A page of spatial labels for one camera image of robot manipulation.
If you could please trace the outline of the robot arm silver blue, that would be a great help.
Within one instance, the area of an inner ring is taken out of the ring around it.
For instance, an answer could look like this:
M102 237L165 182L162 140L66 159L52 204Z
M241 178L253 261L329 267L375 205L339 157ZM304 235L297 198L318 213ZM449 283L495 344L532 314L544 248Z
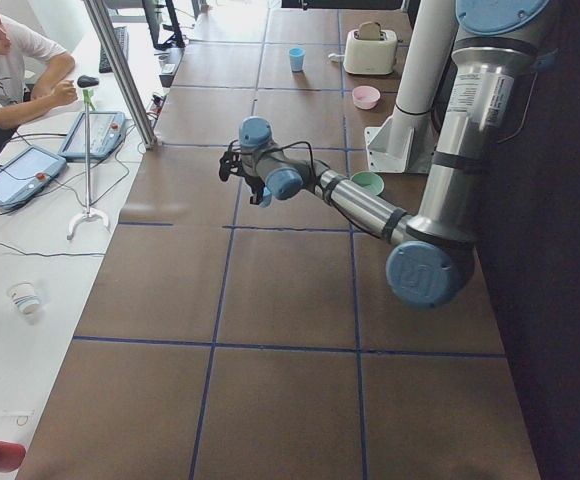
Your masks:
M518 77L540 65L558 21L556 1L423 1L414 21L391 116L366 130L369 168L427 176L409 214L322 161L290 158L269 122L245 119L219 162L219 177L243 178L266 206L308 191L358 228L392 246L386 277L402 301L449 302L474 271L474 217L485 150L500 127Z

